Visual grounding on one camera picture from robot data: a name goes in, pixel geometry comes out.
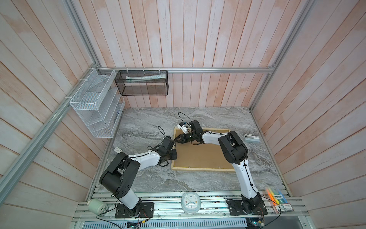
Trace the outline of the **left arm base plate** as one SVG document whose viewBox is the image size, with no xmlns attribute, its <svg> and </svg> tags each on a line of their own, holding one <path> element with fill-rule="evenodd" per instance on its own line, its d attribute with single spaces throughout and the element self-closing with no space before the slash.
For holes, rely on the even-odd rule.
<svg viewBox="0 0 366 229">
<path fill-rule="evenodd" d="M 124 204 L 117 204 L 115 218 L 125 219 L 125 218 L 137 218 L 145 217 L 152 218 L 154 212 L 153 202 L 138 202 L 133 209 L 129 209 Z"/>
</svg>

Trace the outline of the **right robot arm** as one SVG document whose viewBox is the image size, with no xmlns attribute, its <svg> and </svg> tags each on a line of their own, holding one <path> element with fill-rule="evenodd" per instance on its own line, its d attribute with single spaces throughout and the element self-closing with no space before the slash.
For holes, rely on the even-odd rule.
<svg viewBox="0 0 366 229">
<path fill-rule="evenodd" d="M 241 201 L 227 200 L 230 208 L 236 204 L 240 213 L 253 215 L 259 207 L 264 206 L 264 201 L 256 188 L 248 166 L 248 148 L 235 131 L 216 133 L 204 131 L 197 120 L 180 122 L 177 127 L 182 130 L 174 141 L 185 144 L 196 141 L 201 144 L 213 144 L 220 146 L 225 159 L 233 166 L 239 180 L 241 189 Z"/>
</svg>

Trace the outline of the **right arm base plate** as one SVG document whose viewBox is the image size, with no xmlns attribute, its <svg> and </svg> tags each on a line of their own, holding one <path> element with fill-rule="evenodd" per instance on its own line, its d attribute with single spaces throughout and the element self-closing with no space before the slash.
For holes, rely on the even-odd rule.
<svg viewBox="0 0 366 229">
<path fill-rule="evenodd" d="M 240 215 L 267 215 L 265 203 L 261 201 L 258 206 L 250 207 L 249 203 L 242 200 L 227 199 L 226 203 L 231 216 Z"/>
</svg>

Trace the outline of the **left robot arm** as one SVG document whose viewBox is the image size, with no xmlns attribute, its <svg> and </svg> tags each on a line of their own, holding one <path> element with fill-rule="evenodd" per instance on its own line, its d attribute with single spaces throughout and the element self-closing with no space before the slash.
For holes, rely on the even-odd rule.
<svg viewBox="0 0 366 229">
<path fill-rule="evenodd" d="M 163 163 L 176 159 L 175 142 L 166 136 L 160 144 L 145 153 L 133 156 L 118 153 L 100 176 L 100 184 L 120 201 L 117 205 L 118 212 L 136 217 L 143 209 L 141 199 L 132 190 L 137 173 L 152 166 L 163 167 Z"/>
</svg>

